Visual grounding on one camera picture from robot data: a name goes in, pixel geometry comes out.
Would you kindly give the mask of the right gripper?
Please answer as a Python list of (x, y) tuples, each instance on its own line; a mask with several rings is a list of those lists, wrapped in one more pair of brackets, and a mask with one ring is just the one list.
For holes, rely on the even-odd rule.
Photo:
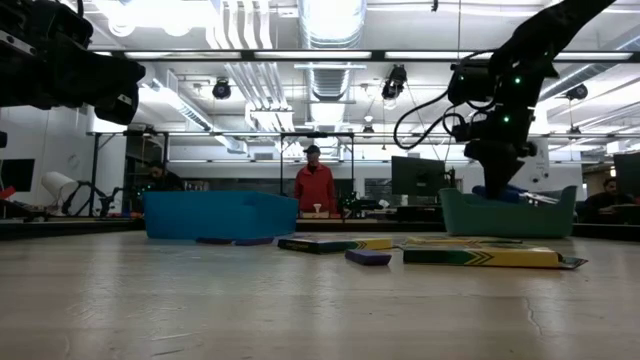
[(489, 199), (500, 197), (514, 176), (513, 171), (518, 171), (524, 165), (523, 158), (534, 157), (537, 152), (538, 146), (530, 141), (512, 144), (472, 140), (464, 149), (466, 157), (478, 161), (485, 168), (485, 197)]

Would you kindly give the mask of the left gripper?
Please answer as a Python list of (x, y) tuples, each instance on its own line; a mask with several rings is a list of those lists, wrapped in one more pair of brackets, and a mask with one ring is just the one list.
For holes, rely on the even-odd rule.
[(54, 49), (56, 88), (68, 99), (86, 103), (102, 120), (126, 126), (139, 105), (138, 82), (146, 69), (130, 59), (101, 55), (88, 49), (94, 29), (84, 18), (84, 4), (68, 9), (69, 20), (62, 22), (70, 35), (57, 38)]

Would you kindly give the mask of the yellow green crayon box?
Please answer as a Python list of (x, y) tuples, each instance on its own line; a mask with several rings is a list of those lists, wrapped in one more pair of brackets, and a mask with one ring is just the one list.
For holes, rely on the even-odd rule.
[(311, 254), (328, 254), (345, 252), (347, 250), (388, 250), (393, 247), (393, 241), (390, 238), (339, 240), (280, 239), (277, 246), (284, 250)]
[(402, 251), (404, 263), (429, 265), (574, 270), (587, 263), (547, 247), (523, 244), (407, 246)]
[(406, 244), (521, 244), (521, 240), (501, 239), (492, 237), (419, 237), (409, 236)]

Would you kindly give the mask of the green plastic bin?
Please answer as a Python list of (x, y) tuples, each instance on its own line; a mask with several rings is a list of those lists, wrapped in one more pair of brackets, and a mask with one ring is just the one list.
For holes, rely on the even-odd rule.
[(571, 234), (576, 192), (576, 186), (568, 186), (557, 203), (542, 206), (489, 200), (454, 188), (440, 190), (439, 197), (452, 235), (551, 239)]

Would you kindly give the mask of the black computer monitor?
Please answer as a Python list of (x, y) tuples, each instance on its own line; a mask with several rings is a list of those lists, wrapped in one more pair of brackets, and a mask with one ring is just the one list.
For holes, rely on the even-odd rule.
[(616, 154), (614, 167), (618, 191), (640, 197), (640, 152)]
[(448, 186), (445, 163), (438, 160), (393, 156), (391, 176), (394, 195), (436, 196)]

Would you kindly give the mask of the person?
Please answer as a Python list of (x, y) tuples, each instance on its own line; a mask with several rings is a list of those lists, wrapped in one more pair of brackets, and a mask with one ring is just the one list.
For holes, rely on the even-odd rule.
[(318, 146), (310, 145), (304, 153), (307, 164), (298, 171), (294, 184), (299, 211), (315, 212), (315, 205), (319, 204), (320, 212), (335, 213), (335, 184), (331, 169), (320, 162)]
[(616, 206), (634, 203), (635, 201), (629, 195), (617, 190), (617, 179), (614, 177), (607, 178), (604, 181), (602, 192), (589, 196), (585, 200), (585, 205), (588, 209), (600, 213), (613, 212)]
[(183, 191), (183, 180), (175, 173), (169, 171), (161, 161), (149, 163), (149, 175), (158, 191)]

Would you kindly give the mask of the white lamp head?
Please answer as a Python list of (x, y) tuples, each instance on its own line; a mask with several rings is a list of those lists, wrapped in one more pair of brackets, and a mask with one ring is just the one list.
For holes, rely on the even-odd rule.
[(79, 182), (62, 173), (51, 171), (41, 177), (41, 185), (54, 200), (64, 201), (77, 189)]

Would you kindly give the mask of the blue plastic bin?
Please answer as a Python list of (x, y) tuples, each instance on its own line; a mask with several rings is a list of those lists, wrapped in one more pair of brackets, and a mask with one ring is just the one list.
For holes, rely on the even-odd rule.
[(163, 191), (143, 195), (155, 239), (261, 239), (296, 230), (298, 201), (256, 191)]

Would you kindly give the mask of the black background rack frame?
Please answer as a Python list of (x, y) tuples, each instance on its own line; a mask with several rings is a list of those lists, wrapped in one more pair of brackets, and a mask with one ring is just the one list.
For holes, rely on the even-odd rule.
[[(90, 185), (95, 186), (98, 174), (99, 153), (104, 145), (106, 145), (114, 137), (161, 137), (164, 142), (162, 144), (162, 168), (166, 167), (167, 163), (175, 164), (278, 164), (279, 165), (279, 192), (284, 193), (284, 163), (283, 158), (284, 140), (287, 137), (304, 137), (308, 139), (320, 139), (334, 137), (339, 139), (346, 137), (350, 140), (350, 146), (348, 147), (351, 153), (355, 151), (355, 134), (353, 132), (167, 132), (167, 131), (121, 131), (121, 132), (87, 132), (88, 136), (92, 136), (93, 143), (93, 158), (92, 158), (92, 170)], [(245, 137), (271, 137), (277, 138), (280, 141), (282, 147), (279, 152), (279, 157), (276, 160), (258, 159), (252, 158), (249, 154), (247, 158), (243, 159), (170, 159), (170, 140), (172, 136), (177, 137), (215, 137), (215, 136), (245, 136)]]

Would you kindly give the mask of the black aluminium table frame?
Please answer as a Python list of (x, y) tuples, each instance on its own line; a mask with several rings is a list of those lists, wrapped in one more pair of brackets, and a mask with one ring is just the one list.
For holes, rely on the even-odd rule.
[[(0, 241), (111, 232), (141, 231), (142, 219), (55, 220), (49, 222), (0, 221)], [(444, 232), (443, 223), (372, 222), (366, 220), (299, 220), (300, 232)], [(574, 224), (573, 237), (640, 243), (640, 225)]]

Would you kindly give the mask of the black wall screen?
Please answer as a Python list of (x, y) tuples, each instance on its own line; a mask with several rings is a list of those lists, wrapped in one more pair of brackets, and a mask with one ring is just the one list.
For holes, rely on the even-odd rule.
[(34, 176), (34, 159), (0, 160), (0, 185), (17, 192), (30, 192)]

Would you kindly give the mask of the silver ventilation duct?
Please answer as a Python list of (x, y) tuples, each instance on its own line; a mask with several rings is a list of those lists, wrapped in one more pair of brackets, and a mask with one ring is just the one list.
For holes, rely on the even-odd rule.
[[(301, 46), (314, 50), (353, 50), (360, 46), (367, 0), (297, 0)], [(350, 70), (307, 70), (315, 98), (339, 101), (346, 93)]]

